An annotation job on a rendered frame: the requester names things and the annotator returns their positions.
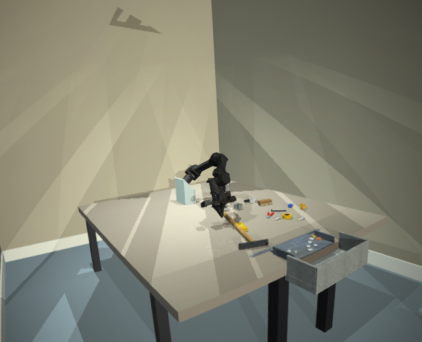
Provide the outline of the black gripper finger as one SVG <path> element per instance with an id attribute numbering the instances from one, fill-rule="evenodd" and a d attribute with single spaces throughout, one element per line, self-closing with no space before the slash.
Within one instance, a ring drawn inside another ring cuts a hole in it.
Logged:
<path id="1" fill-rule="evenodd" d="M 223 215 L 224 215 L 224 209 L 225 209 L 225 205 L 226 205 L 227 203 L 224 203 L 224 204 L 221 204 L 220 205 L 220 209 L 221 209 L 221 212 L 222 212 L 222 218 L 223 218 Z"/>
<path id="2" fill-rule="evenodd" d="M 221 212 L 221 209 L 220 209 L 220 204 L 216 204 L 216 205 L 214 205 L 214 206 L 212 206 L 215 210 L 216 210 L 216 212 L 220 215 L 220 217 L 222 218 L 222 212 Z"/>

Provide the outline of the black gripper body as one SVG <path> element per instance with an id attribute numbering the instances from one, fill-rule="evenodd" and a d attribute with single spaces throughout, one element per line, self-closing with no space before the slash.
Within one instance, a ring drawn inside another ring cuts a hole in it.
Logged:
<path id="1" fill-rule="evenodd" d="M 225 199 L 224 200 L 222 199 L 222 200 L 219 201 L 217 198 L 215 200 L 215 194 L 222 192 L 221 187 L 218 187 L 218 188 L 215 188 L 215 189 L 211 189 L 210 191 L 211 191 L 210 194 L 212 195 L 212 201 L 205 200 L 205 201 L 201 202 L 201 208 L 206 207 L 208 205 L 214 206 L 214 205 L 219 204 L 219 203 L 220 204 L 224 204 L 224 203 L 231 203 L 231 202 L 237 201 L 237 199 L 236 199 L 235 196 L 228 197 L 226 200 Z"/>

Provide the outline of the long wooden scraper with black blade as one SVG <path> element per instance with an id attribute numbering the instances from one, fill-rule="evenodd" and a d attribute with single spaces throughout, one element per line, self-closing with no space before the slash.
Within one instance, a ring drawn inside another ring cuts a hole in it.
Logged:
<path id="1" fill-rule="evenodd" d="M 238 223 L 236 223 L 225 211 L 223 215 L 232 225 L 242 234 L 242 236 L 248 241 L 246 243 L 238 244 L 238 249 L 248 249 L 253 247 L 261 247 L 268 245 L 269 239 L 253 240 Z"/>

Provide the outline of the brown rectangular block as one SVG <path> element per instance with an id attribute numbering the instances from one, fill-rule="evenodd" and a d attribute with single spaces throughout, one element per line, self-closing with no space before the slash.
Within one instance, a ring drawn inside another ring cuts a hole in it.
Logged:
<path id="1" fill-rule="evenodd" d="M 258 201 L 258 205 L 259 206 L 265 206 L 265 205 L 271 204 L 271 202 L 272 202 L 271 199 L 263 199 L 263 200 L 259 200 Z"/>

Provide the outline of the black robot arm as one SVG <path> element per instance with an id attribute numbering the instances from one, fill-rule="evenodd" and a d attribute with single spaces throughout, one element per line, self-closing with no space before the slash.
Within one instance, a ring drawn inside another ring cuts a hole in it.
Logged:
<path id="1" fill-rule="evenodd" d="M 214 166 L 217 167 L 212 172 L 214 177 L 208 178 L 206 182 L 210 184 L 210 189 L 215 189 L 227 185 L 230 183 L 230 174 L 225 170 L 227 161 L 228 159 L 224 154 L 215 152 L 211 155 L 210 159 L 204 163 L 200 165 L 191 165 L 188 169 L 186 169 L 186 175 L 183 177 L 183 180 L 190 184 L 192 180 L 195 181 L 200 176 L 202 171 Z M 226 193 L 225 191 L 222 191 L 215 194 L 215 200 L 227 200 L 228 197 L 231 197 L 230 191 L 226 191 Z"/>

